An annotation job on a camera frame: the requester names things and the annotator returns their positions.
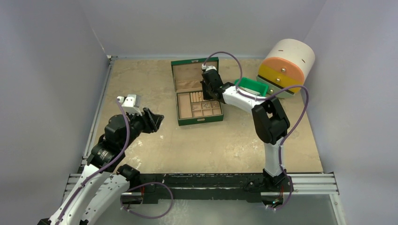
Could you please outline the green jewelry box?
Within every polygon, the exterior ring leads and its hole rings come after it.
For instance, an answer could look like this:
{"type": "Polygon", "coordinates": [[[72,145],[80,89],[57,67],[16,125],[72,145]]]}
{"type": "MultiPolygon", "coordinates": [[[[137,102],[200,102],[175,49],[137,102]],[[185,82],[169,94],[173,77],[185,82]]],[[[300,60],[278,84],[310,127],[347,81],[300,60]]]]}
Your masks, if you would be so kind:
{"type": "MultiPolygon", "coordinates": [[[[219,67],[219,59],[217,57],[212,57],[208,60],[206,60],[205,58],[175,60],[170,63],[175,95],[181,92],[202,91],[201,65],[204,62],[208,66],[212,65],[216,66],[216,68],[219,67]]],[[[177,115],[177,123],[179,126],[219,122],[223,121],[223,119],[224,119],[224,114],[220,116],[199,117],[199,118],[191,118],[185,120],[178,119],[177,115]]]]}

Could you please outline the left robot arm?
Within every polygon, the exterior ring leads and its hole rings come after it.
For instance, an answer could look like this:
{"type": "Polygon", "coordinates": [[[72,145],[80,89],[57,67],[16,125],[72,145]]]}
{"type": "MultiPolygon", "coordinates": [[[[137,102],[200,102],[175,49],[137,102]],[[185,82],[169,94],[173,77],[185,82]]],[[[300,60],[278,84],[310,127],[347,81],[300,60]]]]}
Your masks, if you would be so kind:
{"type": "Polygon", "coordinates": [[[51,217],[38,224],[93,225],[123,191],[136,191],[140,172],[119,163],[127,147],[141,133],[157,132],[163,119],[164,115],[154,114],[149,108],[112,116],[71,193],[51,217]]]}

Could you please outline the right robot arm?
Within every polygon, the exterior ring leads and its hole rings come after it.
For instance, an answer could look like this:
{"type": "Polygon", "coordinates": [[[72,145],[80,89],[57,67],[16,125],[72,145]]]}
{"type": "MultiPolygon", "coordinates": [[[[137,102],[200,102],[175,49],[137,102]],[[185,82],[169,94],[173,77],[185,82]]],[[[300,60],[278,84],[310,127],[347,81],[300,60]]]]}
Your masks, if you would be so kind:
{"type": "Polygon", "coordinates": [[[232,105],[252,115],[255,132],[264,143],[263,184],[270,191],[276,190],[286,177],[282,142],[290,127],[290,122],[280,101],[277,98],[261,100],[247,91],[239,93],[235,84],[223,83],[214,66],[203,65],[202,78],[204,99],[232,105]]]}

